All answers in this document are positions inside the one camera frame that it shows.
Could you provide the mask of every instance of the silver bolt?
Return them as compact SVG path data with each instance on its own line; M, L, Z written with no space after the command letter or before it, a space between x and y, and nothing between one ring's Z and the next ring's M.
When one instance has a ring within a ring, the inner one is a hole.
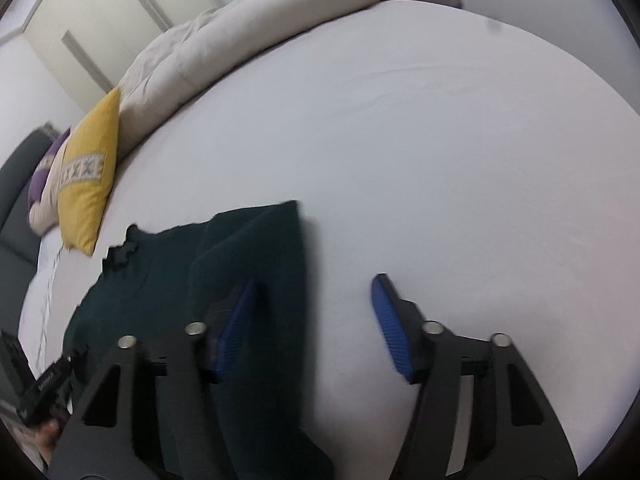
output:
M494 345L499 346L501 348L506 348L507 346L510 346L511 343L513 343L513 341L508 335L500 332L492 335L491 341Z
M422 326L422 330L424 333L431 335L442 334L444 332L444 326L442 325L442 323L439 323L437 321L427 321Z
M120 339L118 339L118 346L120 348L131 348L135 346L138 340L132 335L124 335Z
M189 335L202 334L206 329L207 329L207 325L205 325L201 321L195 321L193 323L189 323L186 327L184 327L184 331Z

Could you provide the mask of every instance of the blue rubber tip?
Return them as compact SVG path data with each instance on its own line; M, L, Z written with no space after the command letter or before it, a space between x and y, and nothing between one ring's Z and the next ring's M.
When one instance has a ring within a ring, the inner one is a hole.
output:
M409 339L402 329L402 324L390 293L386 290L379 276L375 277L371 282L371 303L378 317L378 323L386 340L386 347L391 354L396 370L407 381L411 382L414 376L414 367L411 364Z
M240 294L222 335L218 339L217 360L214 370L220 378L228 373L236 362L238 352L246 335L254 302L255 282L254 280L249 280Z

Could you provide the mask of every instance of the metal pin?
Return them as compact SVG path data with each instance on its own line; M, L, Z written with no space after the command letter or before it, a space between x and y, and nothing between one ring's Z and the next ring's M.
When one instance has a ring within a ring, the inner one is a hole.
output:
M422 330L424 333L431 335L442 334L444 332L444 326L442 325L442 323L439 323L437 321L427 321L422 326Z
M199 335L205 332L207 329L207 325L205 325L201 321L195 321L193 323L189 323L186 327L184 327L184 331L188 335Z
M499 346L501 348L506 348L507 346L510 346L513 341L511 340L511 338L503 333L498 332L497 334L492 335L491 337L491 342L496 345Z
M134 336L124 335L120 339L118 339L118 346L123 349L131 348L132 346L135 346L137 342L138 340Z

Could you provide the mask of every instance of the purple pillow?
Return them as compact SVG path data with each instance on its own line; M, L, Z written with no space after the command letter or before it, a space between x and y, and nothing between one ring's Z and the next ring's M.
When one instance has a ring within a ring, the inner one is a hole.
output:
M68 129L53 141L53 144L49 147L47 153L44 154L42 160L36 166L36 171L33 172L31 182L29 183L29 190L27 192L27 204L29 205L29 210L31 210L31 206L34 202L39 202L42 198L42 192L44 191L44 185L47 183L47 177L49 176L49 171L51 171L53 159L56 158L56 153L59 152L60 146L65 142L70 131L71 130Z

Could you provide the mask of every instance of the yellow cushion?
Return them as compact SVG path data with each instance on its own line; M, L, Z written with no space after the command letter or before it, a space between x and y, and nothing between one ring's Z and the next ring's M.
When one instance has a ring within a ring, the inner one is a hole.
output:
M78 125L66 143L58 217L62 241L94 253L102 215L113 186L118 148L120 89L109 92Z

